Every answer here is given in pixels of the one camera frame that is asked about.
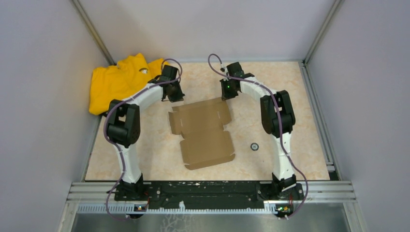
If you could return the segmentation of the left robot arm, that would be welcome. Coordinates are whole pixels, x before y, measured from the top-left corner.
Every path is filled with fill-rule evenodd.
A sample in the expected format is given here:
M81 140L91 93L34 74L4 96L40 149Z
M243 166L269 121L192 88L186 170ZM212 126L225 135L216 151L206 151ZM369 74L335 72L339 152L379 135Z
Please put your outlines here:
M147 199L143 174L139 168L136 142L141 134L140 113L158 101L182 101L180 87L182 68L164 65L161 74L150 80L134 95L112 100L104 123L104 136L117 150L121 167L120 179L112 189L116 201Z

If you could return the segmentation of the brown cardboard box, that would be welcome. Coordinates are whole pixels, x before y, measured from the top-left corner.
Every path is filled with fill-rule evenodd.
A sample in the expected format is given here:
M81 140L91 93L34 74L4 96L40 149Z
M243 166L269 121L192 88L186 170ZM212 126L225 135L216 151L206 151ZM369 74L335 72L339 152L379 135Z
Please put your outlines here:
M189 170L231 162L234 145L224 126L232 121L226 101L221 98L173 106L169 113L171 132L182 136L182 160Z

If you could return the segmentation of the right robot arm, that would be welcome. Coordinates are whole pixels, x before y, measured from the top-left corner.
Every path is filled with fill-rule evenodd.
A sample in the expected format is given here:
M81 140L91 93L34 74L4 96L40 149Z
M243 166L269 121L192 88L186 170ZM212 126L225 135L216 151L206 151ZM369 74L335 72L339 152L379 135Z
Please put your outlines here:
M278 199L285 199L296 188L295 167L291 158L290 141L296 123L290 95L287 91L274 91L245 73L239 62L220 64L222 99L228 100L247 94L258 100L264 131L271 135L276 146L275 167L272 172L272 192Z

